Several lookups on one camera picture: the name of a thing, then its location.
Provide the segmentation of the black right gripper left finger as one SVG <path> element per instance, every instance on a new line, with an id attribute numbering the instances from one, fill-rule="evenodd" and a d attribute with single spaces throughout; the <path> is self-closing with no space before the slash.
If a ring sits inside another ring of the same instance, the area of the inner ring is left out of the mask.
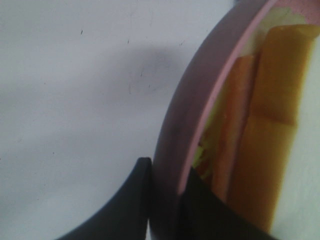
<path id="1" fill-rule="evenodd" d="M 152 161 L 140 157 L 115 195 L 61 240 L 144 240 L 150 216 Z"/>

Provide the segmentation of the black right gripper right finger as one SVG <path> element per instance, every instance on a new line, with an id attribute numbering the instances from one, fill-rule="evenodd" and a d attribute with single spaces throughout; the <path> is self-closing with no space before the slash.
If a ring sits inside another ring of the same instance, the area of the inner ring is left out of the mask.
<path id="1" fill-rule="evenodd" d="M 237 215 L 190 169 L 180 202 L 176 240 L 273 240 Z"/>

